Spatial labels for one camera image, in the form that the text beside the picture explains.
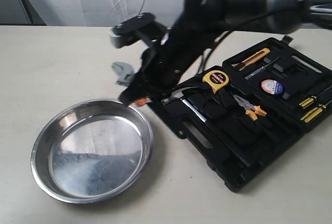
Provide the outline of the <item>dark robot arm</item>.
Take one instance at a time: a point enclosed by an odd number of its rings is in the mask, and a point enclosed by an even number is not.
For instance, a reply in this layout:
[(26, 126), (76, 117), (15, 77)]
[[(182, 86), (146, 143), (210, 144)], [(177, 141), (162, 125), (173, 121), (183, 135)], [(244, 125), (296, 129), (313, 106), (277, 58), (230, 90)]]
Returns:
[(290, 34), (305, 23), (331, 28), (331, 0), (184, 0), (170, 29), (151, 13), (113, 28), (114, 46), (142, 40), (147, 50), (119, 100), (124, 105), (168, 94), (206, 49), (234, 31)]

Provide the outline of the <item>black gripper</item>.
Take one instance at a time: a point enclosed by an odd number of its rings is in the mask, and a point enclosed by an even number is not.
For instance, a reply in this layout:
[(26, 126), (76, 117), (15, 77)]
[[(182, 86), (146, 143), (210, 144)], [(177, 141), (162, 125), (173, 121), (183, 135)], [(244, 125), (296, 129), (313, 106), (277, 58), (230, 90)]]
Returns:
[(138, 74), (121, 92), (119, 101), (124, 106), (150, 103), (153, 94), (160, 94), (177, 85), (183, 73), (200, 55), (201, 48), (196, 45), (163, 45), (158, 49), (146, 49), (141, 56)]

